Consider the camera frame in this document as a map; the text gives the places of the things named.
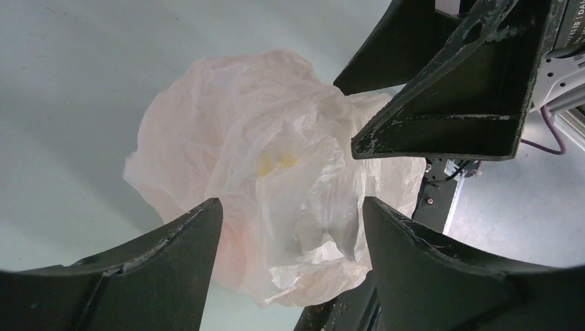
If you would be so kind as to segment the white plastic bag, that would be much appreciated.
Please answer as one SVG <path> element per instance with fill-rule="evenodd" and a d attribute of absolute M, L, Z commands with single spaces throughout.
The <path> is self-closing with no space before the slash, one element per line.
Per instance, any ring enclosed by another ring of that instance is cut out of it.
<path fill-rule="evenodd" d="M 366 197 L 415 210 L 423 158 L 350 148 L 389 101 L 346 96 L 290 50 L 200 59 L 148 106 L 123 179 L 166 223 L 221 201 L 218 285 L 260 306 L 320 304 L 371 271 Z"/>

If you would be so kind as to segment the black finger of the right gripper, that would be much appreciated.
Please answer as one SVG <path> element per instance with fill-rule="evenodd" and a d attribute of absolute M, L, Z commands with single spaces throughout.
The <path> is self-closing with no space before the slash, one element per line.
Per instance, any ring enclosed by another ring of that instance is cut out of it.
<path fill-rule="evenodd" d="M 465 1 L 444 47 L 353 137 L 354 158 L 512 159 L 567 7 Z"/>
<path fill-rule="evenodd" d="M 391 1 L 333 85 L 351 95 L 406 84 L 461 22 L 461 17 L 436 9 L 434 1 Z"/>

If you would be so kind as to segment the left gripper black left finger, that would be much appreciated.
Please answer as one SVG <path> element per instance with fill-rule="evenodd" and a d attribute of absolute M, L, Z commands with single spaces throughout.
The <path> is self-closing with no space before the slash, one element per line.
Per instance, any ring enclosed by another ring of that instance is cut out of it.
<path fill-rule="evenodd" d="M 198 330 L 220 200 L 69 266 L 1 273 L 2 330 Z"/>

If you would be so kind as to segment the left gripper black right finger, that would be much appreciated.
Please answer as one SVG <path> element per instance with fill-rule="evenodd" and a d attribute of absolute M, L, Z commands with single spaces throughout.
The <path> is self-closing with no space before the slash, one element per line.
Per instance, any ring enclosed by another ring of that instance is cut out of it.
<path fill-rule="evenodd" d="M 376 239 L 402 244 L 389 274 L 387 330 L 583 330 L 584 267 L 554 268 L 484 252 L 434 232 L 375 197 L 363 202 Z"/>

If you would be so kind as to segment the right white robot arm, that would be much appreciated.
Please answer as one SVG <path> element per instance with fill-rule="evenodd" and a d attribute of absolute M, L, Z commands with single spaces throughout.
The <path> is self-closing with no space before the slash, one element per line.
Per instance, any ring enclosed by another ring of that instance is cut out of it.
<path fill-rule="evenodd" d="M 512 159 L 529 112 L 584 102 L 584 2 L 392 1 L 334 84 L 401 87 L 356 159 Z"/>

